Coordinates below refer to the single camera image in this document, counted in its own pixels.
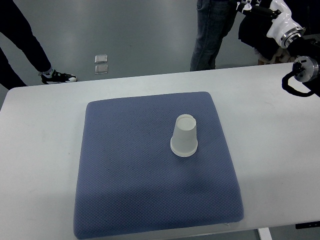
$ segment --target white plastic cup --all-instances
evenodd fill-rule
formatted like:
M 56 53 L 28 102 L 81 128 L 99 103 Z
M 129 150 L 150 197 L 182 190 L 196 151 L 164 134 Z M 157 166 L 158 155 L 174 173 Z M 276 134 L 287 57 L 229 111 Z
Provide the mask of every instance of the white plastic cup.
M 193 116 L 182 114 L 175 121 L 170 141 L 172 152 L 179 157 L 190 157 L 198 147 L 197 122 Z

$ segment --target jeans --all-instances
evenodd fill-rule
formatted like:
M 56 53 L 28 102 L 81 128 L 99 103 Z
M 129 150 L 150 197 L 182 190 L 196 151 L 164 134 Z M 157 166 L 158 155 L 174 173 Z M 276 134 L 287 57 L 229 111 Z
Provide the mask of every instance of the jeans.
M 198 33 L 193 50 L 190 71 L 216 68 L 216 57 L 222 40 L 231 30 L 237 11 L 228 1 L 198 0 Z
M 0 32 L 22 50 L 36 70 L 46 72 L 51 69 L 51 63 L 33 35 L 30 24 L 12 0 L 0 2 Z M 11 68 L 1 48 L 0 84 L 9 90 L 26 86 Z

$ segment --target shoe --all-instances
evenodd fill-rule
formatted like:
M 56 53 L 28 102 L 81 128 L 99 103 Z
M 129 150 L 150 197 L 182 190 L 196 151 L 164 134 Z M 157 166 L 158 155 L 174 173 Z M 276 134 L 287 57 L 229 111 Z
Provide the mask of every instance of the shoe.
M 73 83 L 77 81 L 77 77 L 75 75 L 61 73 L 56 70 L 53 70 L 50 78 L 41 74 L 41 79 L 44 84 Z

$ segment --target gray floor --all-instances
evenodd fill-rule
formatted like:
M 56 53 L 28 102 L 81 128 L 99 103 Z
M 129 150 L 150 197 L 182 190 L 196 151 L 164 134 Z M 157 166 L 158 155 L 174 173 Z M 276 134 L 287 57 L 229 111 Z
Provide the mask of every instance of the gray floor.
M 197 35 L 197 0 L 15 0 L 54 68 L 79 81 L 188 72 Z M 216 67 L 256 65 L 253 50 L 238 40 L 243 16 L 224 39 Z M 24 54 L 0 34 L 12 68 L 29 86 L 40 85 Z M 96 55 L 107 54 L 109 72 L 95 75 Z M 0 106 L 7 90 L 0 85 Z M 320 228 L 270 229 L 274 240 L 318 240 Z M 184 240 L 257 240 L 256 230 Z

